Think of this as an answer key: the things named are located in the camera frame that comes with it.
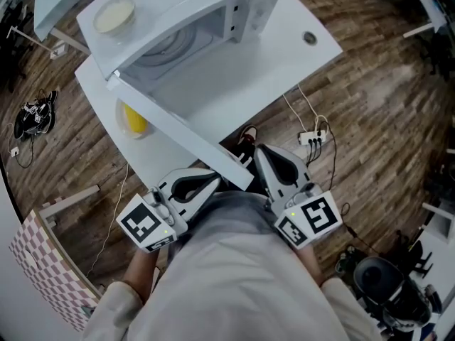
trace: pink checkered pattern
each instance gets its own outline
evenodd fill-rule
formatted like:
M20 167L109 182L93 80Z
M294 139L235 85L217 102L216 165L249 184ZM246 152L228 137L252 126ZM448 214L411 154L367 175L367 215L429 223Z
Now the pink checkered pattern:
M54 311L75 330L83 331L88 317L81 307L95 307L99 299L62 257L34 211L25 219L9 249L35 289ZM29 265L24 251L33 256L38 269Z

